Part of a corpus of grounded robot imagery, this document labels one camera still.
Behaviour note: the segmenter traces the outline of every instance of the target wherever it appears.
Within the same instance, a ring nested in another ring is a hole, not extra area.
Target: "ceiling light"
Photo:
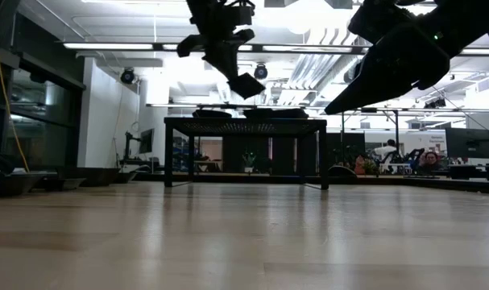
[[[152,107],[162,107],[162,108],[197,108],[197,105],[193,104],[148,104]]]
[[[238,50],[240,52],[250,52],[251,50],[253,50],[253,47],[251,45],[241,45]]]
[[[300,106],[257,106],[258,109],[301,109]]]
[[[164,50],[176,51],[178,44],[164,44]]]
[[[352,47],[325,47],[310,45],[264,45],[265,52],[303,52],[303,53],[351,53]]]
[[[164,3],[184,3],[183,0],[81,0],[83,3],[102,3],[102,4],[164,4]]]
[[[92,49],[92,50],[153,50],[153,44],[149,43],[64,43],[68,49]]]
[[[489,56],[489,48],[465,48],[461,52],[461,56],[469,55],[487,55]]]

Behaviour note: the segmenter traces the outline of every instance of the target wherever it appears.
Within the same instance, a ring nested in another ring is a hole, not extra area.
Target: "potted plant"
[[[252,153],[244,153],[242,156],[242,159],[244,160],[244,172],[245,173],[253,173],[253,169],[255,167],[255,159],[256,156]]]
[[[377,164],[371,160],[371,159],[365,159],[364,160],[364,165],[363,165],[363,168],[364,168],[364,172],[367,174],[367,175],[376,175],[378,176],[380,174],[380,170],[379,170],[379,167],[377,166]]]

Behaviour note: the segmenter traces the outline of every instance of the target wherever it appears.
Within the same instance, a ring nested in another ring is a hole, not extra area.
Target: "desk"
[[[284,119],[284,118],[165,118],[165,187],[172,187],[172,142],[174,130],[189,138],[189,179],[194,179],[194,143],[196,137],[290,137],[298,144],[309,135],[319,132],[319,148],[326,148],[326,120]],[[303,158],[303,147],[296,149],[297,159]],[[328,155],[319,155],[321,189],[329,187]],[[305,183],[305,173],[301,162],[297,163],[300,183]]]

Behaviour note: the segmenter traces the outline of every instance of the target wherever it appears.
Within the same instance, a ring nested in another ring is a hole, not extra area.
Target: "black equipment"
[[[446,128],[449,158],[489,159],[489,130]]]
[[[124,160],[128,160],[130,158],[130,142],[131,140],[135,140],[137,142],[142,142],[140,138],[135,138],[130,132],[126,132],[126,146],[124,147]]]
[[[134,68],[125,68],[121,75],[121,82],[126,85],[133,85],[138,80]]]
[[[349,30],[374,45],[358,64],[355,79],[326,107],[327,114],[428,89],[448,73],[451,58],[489,34],[489,0],[435,1],[435,10],[418,16],[396,3],[365,0],[351,19]]]
[[[227,79],[230,88],[243,98],[253,97],[265,90],[249,73],[238,75],[238,48],[255,37],[251,29],[234,33],[237,26],[251,25],[255,4],[237,0],[229,5],[226,0],[187,0],[199,35],[189,35],[176,49],[179,57],[194,50],[205,50],[203,60],[215,67]]]
[[[267,68],[265,64],[257,64],[255,68],[255,78],[257,80],[265,80],[267,78]]]
[[[140,154],[153,152],[153,137],[155,129],[144,131],[140,134]]]

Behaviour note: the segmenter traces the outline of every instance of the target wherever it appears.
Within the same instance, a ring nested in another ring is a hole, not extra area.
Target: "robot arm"
[[[418,0],[401,1],[413,4]],[[327,114],[383,102],[413,88],[428,89],[450,70],[450,59],[486,33],[489,0],[441,0],[425,15],[414,15],[393,0],[365,0],[349,30],[374,45],[356,78],[325,109]]]
[[[244,98],[265,90],[250,74],[238,75],[238,48],[255,37],[251,29],[234,33],[239,25],[251,25],[255,5],[249,0],[237,0],[226,5],[226,0],[187,0],[200,35],[190,35],[177,48],[179,57],[191,51],[204,50],[203,60],[214,66],[227,79],[230,88]]]

